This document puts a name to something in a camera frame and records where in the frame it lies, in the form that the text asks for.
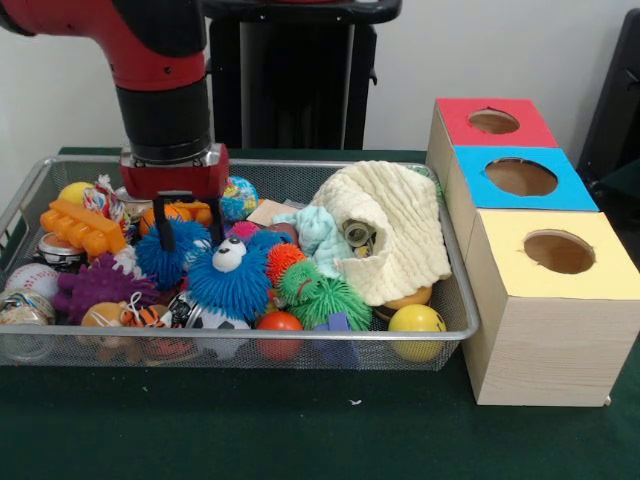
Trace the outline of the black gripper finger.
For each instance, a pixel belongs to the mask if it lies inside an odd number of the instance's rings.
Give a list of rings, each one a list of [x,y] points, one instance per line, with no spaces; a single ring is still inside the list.
[[[153,212],[161,248],[164,251],[174,251],[175,236],[165,213],[165,197],[161,193],[153,199]]]
[[[211,213],[211,224],[209,227],[211,243],[213,246],[218,246],[225,239],[224,219],[220,207],[220,198],[210,198],[207,200],[207,204]]]

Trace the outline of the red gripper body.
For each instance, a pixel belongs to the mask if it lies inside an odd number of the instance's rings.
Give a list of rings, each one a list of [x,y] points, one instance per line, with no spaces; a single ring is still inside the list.
[[[119,170],[125,189],[136,199],[193,197],[207,200],[220,197],[229,176],[229,153],[224,144],[210,144],[199,154],[179,163],[152,164],[123,149]]]

